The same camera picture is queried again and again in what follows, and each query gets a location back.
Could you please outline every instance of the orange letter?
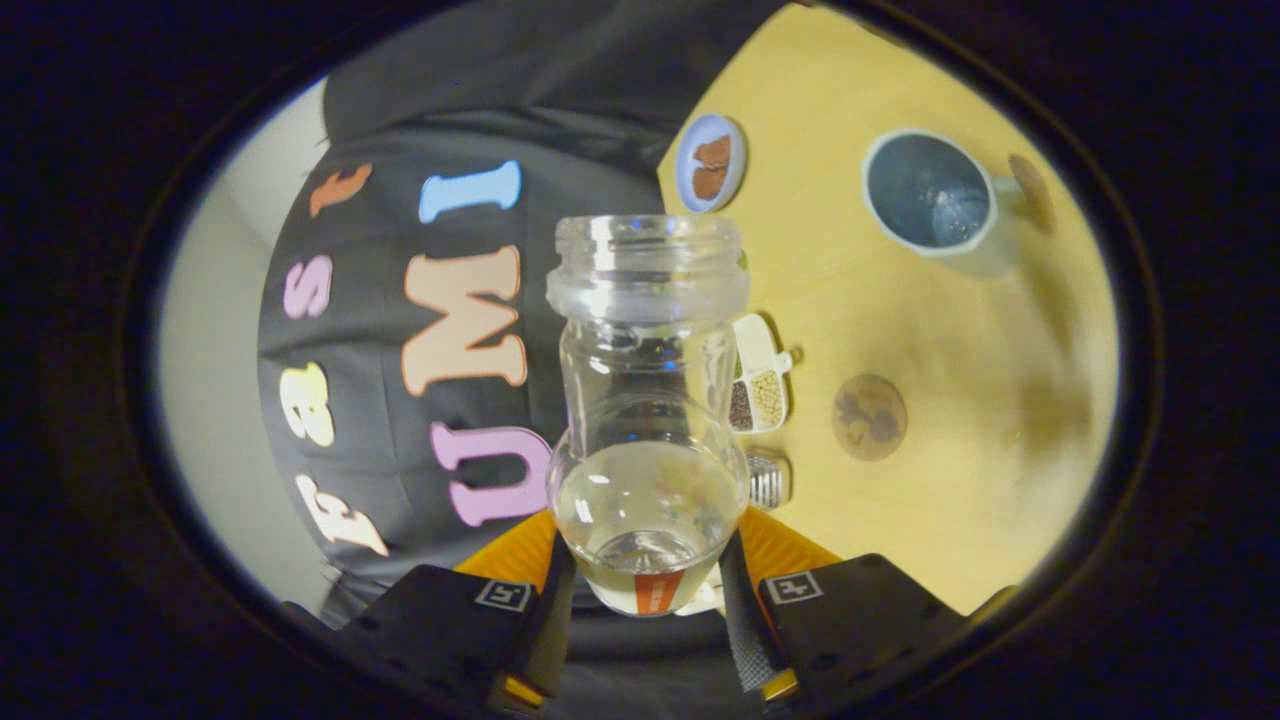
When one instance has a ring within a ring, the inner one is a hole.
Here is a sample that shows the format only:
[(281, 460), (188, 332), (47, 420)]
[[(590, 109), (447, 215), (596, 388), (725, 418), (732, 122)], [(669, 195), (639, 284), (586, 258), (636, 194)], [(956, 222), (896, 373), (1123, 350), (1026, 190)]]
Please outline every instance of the orange letter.
[(518, 290), (520, 251), (511, 245), (489, 255), (410, 260), (404, 297), (444, 316), (404, 343), (404, 388), (420, 396), (436, 380), (484, 375), (500, 375), (512, 386), (524, 383), (525, 343), (518, 337), (508, 333), (497, 346), (475, 347), (520, 318), (511, 307), (475, 296), (511, 300)]
[(372, 172), (374, 167), (366, 163), (356, 168), (356, 173), (347, 179), (338, 179), (342, 173), (329, 176), (324, 184), (311, 191), (311, 217), (315, 218), (321, 208), (351, 200), (353, 195), (360, 192), (360, 188), (365, 187), (365, 181)]

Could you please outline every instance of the white mug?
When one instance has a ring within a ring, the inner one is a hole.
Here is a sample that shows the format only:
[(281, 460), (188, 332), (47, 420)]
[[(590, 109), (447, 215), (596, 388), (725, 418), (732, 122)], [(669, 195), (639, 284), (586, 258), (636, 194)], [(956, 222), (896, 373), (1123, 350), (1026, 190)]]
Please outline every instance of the white mug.
[(992, 178), (959, 145), (904, 128), (872, 143), (863, 160), (863, 200), (884, 234), (910, 250), (973, 274), (1018, 263), (1009, 219), (1024, 202), (1014, 178)]

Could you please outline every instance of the small plate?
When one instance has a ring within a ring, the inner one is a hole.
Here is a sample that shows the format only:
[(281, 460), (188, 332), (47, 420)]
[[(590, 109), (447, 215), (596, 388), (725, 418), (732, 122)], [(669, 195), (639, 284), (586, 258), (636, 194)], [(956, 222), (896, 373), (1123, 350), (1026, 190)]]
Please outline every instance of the small plate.
[[(728, 136), (728, 170), (724, 173), (724, 184), (710, 200), (701, 200), (694, 195), (694, 170), (701, 163), (694, 159), (694, 152), (699, 145), (704, 145), (723, 136)], [(699, 115), (685, 137), (680, 141), (680, 151), (676, 154), (676, 187), (680, 190), (680, 200), (694, 213), (710, 213), (719, 210), (726, 202), (733, 199), (739, 183), (742, 182), (742, 173), (746, 172), (746, 140), (742, 137), (737, 123), (726, 118), (708, 113)]]
[(733, 322), (733, 337), (741, 370), (730, 388), (730, 428), (739, 434), (773, 432), (790, 413), (782, 375), (795, 359), (778, 351), (768, 323), (755, 313)]

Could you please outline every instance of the yellow table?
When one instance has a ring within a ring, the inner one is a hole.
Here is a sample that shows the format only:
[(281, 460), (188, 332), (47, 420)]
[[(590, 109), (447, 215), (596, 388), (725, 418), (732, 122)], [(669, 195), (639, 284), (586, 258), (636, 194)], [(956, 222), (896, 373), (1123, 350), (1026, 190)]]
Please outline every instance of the yellow table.
[[(792, 414), (744, 445), (782, 451), (795, 495), (774, 516), (845, 557), (882, 552), (960, 612), (1021, 582), (1062, 537), (1110, 433), (1119, 348), (1102, 258), (1062, 179), (957, 79), (835, 12), (788, 5), (742, 47), (690, 119), (721, 113), (749, 147), (736, 220), (753, 310), (785, 347)], [(995, 176), (1025, 158), (1052, 219), (1018, 220), (1021, 266), (979, 279), (884, 237), (861, 200), (873, 138), (950, 137)], [(686, 213), (672, 145), (667, 211)], [(890, 379), (902, 445), (855, 460), (831, 428), (840, 386)]]

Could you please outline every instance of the yellow letter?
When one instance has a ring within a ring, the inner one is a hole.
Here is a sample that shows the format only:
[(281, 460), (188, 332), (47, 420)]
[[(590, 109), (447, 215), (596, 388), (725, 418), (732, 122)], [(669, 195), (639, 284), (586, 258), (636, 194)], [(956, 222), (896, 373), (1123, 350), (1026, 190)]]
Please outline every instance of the yellow letter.
[(329, 414), (329, 383), (315, 363), (306, 369), (288, 368), (280, 373), (280, 405), (289, 428), (320, 447), (333, 445), (333, 415)]

